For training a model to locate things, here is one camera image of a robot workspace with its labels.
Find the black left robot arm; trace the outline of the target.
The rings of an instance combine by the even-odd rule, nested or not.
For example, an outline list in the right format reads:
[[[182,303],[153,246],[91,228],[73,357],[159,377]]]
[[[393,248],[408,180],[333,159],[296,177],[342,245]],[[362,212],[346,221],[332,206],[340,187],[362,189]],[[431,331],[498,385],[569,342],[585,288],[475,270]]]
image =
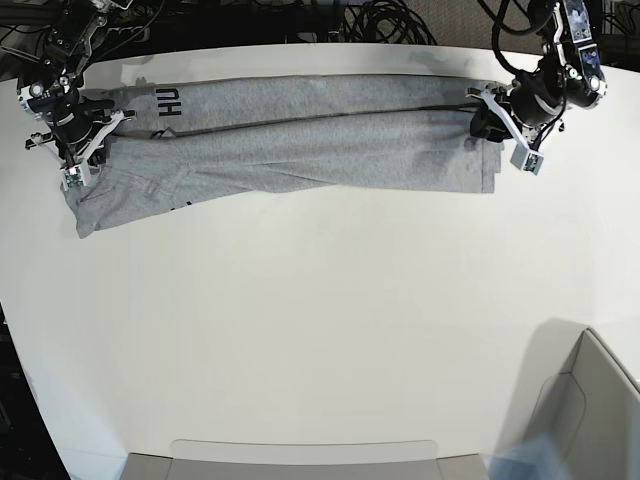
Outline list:
[[[491,49],[500,66],[512,76],[509,87],[490,87],[488,98],[476,110],[472,136],[494,143],[525,137],[525,145],[538,149],[567,108],[590,109],[605,95],[607,83],[592,37],[589,14],[582,1],[531,1],[525,15],[529,26],[516,29],[505,23],[510,3],[497,11],[481,1],[492,20]],[[515,67],[500,48],[500,35],[537,35],[543,55],[533,71]]]

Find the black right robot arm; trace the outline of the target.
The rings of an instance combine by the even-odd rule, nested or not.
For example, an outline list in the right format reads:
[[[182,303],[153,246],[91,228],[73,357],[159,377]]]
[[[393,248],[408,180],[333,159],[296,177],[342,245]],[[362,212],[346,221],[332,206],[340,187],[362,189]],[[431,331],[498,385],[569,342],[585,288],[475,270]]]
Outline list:
[[[101,45],[112,17],[131,6],[129,1],[67,1],[53,22],[35,66],[18,78],[17,97],[23,110],[43,121],[47,133],[34,133],[25,141],[31,150],[53,142],[60,163],[71,168],[82,162],[97,167],[106,162],[104,142],[91,141],[106,131],[111,103],[85,101],[79,89],[84,71]]]

